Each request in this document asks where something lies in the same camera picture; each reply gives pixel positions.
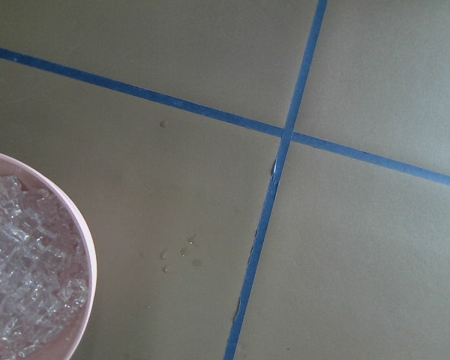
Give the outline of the ice cubes pile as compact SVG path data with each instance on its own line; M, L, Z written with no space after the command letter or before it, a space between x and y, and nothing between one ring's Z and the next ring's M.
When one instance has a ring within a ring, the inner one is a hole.
M88 295L80 234L45 188L0 177L0 359L25 359L75 319Z

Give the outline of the pink bowl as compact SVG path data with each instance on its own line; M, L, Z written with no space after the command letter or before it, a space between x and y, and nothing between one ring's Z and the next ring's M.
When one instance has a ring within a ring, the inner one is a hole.
M86 264L88 280L88 295L85 304L81 307L75 319L57 337L27 357L28 359L49 360L71 359L89 323L97 289L97 257L92 234L80 210L59 186L39 173L36 169L6 154L0 153L0 176L8 175L16 176L27 190L30 188L46 188L48 191L54 193L62 205L67 208L78 229L85 251L84 263Z

